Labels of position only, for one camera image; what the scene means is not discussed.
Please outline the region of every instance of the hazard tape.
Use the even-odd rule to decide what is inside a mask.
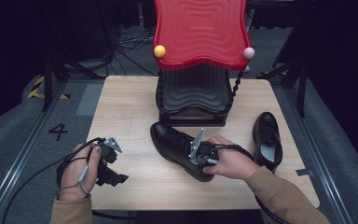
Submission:
[[[38,93],[37,90],[39,89],[42,82],[45,80],[45,76],[40,75],[40,77],[37,79],[37,81],[34,83],[32,89],[28,93],[28,98],[45,98],[44,93]],[[62,100],[69,100],[71,98],[71,94],[63,94],[60,96],[60,99]]]

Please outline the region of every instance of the shoe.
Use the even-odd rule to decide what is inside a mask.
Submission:
[[[261,113],[253,127],[255,163],[266,166],[273,174],[282,161],[282,145],[278,123],[269,112]]]
[[[189,160],[190,143],[194,137],[180,133],[171,126],[160,122],[156,122],[150,127],[150,134],[158,153],[164,159],[182,166],[186,172],[199,181],[212,180],[213,175],[203,173],[202,167],[194,165]]]

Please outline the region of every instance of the wooden tabletop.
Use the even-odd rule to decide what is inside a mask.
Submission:
[[[158,121],[157,77],[108,77],[89,130],[88,139],[114,136],[124,149],[109,168],[128,175],[123,184],[95,186],[92,208],[109,210],[258,209],[254,194],[241,180],[215,175],[199,182],[179,165],[163,159],[155,149],[150,126]],[[276,175],[297,185],[318,207],[319,199],[304,169],[280,106],[266,80],[243,79],[224,127],[207,127],[204,138],[222,135],[252,154],[252,128],[259,114],[271,112],[280,128],[282,163]],[[196,136],[201,127],[177,127]]]

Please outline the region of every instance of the gray carpet floor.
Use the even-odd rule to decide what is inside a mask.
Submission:
[[[290,29],[251,29],[249,35],[256,55],[244,78],[256,78],[260,72],[272,70],[272,62],[289,33]],[[158,71],[153,61],[151,43],[145,44],[141,49],[126,51],[126,56],[138,64],[121,54],[115,53],[115,56],[106,68],[94,72],[102,76],[153,76],[149,72],[156,74]],[[89,66],[98,63],[98,60],[81,63]],[[62,158],[77,143],[86,140],[103,86],[101,80],[93,80],[80,73],[72,74],[69,82],[62,85],[62,89],[59,89],[61,84],[55,83],[56,94],[70,94],[70,99],[58,99],[53,102],[49,111],[41,113],[43,99],[27,98],[38,76],[35,74],[35,79],[30,80],[25,88],[22,103],[0,117],[0,222],[15,190],[35,172]],[[307,84],[306,117],[301,118],[293,106],[296,103],[296,85],[293,89],[285,90],[279,85],[280,80],[281,77],[274,77],[270,82],[300,155],[311,173],[313,187],[321,201],[318,209],[332,223],[358,223],[356,150],[324,105],[311,81]],[[56,133],[48,131],[59,124],[64,124],[68,133],[63,133],[58,140]],[[30,139],[30,134],[34,136],[34,140]],[[17,175],[6,180],[5,177],[10,174],[13,164],[16,164],[22,154],[26,155],[22,157],[24,165],[17,166]],[[25,185],[7,213],[6,223],[48,223],[57,190],[56,167],[47,169]],[[5,190],[1,188],[2,183],[8,185]],[[112,211],[110,214],[133,216],[134,212]],[[96,217],[94,223],[128,222]]]

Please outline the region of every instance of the brown sleeve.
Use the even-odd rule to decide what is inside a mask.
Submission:
[[[54,200],[50,224],[92,223],[91,196],[74,202]]]
[[[264,166],[246,183],[269,211],[286,222],[329,223],[296,185],[277,177]]]

